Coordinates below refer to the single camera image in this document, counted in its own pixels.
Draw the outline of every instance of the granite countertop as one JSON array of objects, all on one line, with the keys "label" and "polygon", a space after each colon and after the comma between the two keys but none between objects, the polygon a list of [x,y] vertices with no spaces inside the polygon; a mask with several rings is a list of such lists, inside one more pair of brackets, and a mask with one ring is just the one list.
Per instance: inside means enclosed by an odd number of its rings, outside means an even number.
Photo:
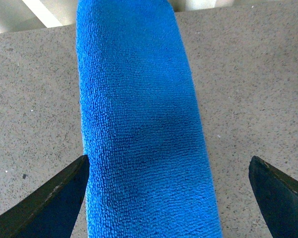
[{"label": "granite countertop", "polygon": [[[298,180],[298,1],[176,17],[223,235],[271,238],[248,165],[257,155]],[[0,214],[81,154],[75,26],[0,34]],[[87,237],[84,213],[72,237]]]}]

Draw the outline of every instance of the dark metal claw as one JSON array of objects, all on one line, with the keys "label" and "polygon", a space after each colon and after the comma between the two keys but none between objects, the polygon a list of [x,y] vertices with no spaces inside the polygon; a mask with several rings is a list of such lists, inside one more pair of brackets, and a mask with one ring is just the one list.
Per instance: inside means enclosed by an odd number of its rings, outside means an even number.
[{"label": "dark metal claw", "polygon": [[272,236],[298,238],[298,181],[257,156],[249,180]]},{"label": "dark metal claw", "polygon": [[89,177],[81,156],[0,216],[0,238],[71,237]]}]

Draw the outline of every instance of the terry cloth texture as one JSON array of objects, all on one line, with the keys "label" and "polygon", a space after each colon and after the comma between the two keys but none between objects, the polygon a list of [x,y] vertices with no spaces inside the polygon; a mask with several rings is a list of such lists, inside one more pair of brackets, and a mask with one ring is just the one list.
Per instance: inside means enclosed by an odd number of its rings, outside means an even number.
[{"label": "terry cloth texture", "polygon": [[167,0],[79,0],[76,48],[89,237],[222,237]]}]

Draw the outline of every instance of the towel fold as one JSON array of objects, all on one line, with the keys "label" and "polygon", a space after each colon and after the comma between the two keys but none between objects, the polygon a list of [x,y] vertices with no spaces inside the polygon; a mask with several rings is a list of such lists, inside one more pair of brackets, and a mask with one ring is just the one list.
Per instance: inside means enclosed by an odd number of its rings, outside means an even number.
[{"label": "towel fold", "polygon": [[167,0],[79,0],[76,49],[89,237],[222,237]]}]

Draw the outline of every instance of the microfiber cloth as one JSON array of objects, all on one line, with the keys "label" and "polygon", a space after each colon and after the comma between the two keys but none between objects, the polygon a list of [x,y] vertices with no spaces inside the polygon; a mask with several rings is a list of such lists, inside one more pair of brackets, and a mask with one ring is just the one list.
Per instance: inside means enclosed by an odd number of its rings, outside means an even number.
[{"label": "microfiber cloth", "polygon": [[191,71],[167,0],[79,0],[90,238],[222,237]]}]

